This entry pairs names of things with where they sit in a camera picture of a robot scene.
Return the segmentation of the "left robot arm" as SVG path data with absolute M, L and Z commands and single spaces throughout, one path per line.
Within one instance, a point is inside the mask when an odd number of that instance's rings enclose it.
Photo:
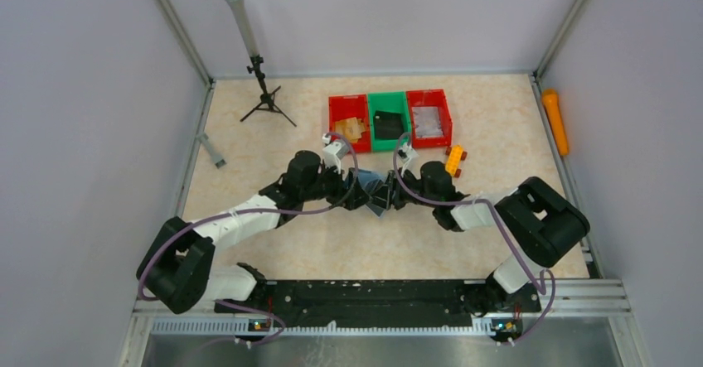
M 218 252 L 301 215 L 354 210 L 363 195 L 358 160 L 352 162 L 345 170 L 299 151 L 276 181 L 246 202 L 195 221 L 167 219 L 137 268 L 138 299 L 161 302 L 175 314 L 189 311 L 206 293 Z

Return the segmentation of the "blue card holder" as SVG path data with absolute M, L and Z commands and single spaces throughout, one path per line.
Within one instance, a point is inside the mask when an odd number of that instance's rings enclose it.
M 390 208 L 390 183 L 387 174 L 351 168 L 344 191 L 349 189 L 352 193 L 343 204 L 347 210 L 365 208 L 377 218 L 381 218 Z

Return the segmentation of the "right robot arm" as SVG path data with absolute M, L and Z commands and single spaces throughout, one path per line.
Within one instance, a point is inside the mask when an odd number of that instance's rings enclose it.
M 363 170 L 361 186 L 379 213 L 415 204 L 430 208 L 437 224 L 448 231 L 496 226 L 511 251 L 486 280 L 486 294 L 496 300 L 527 284 L 542 289 L 540 280 L 547 271 L 590 232 L 586 216 L 538 176 L 506 193 L 472 197 L 458 191 L 440 163 L 431 161 L 419 176 Z

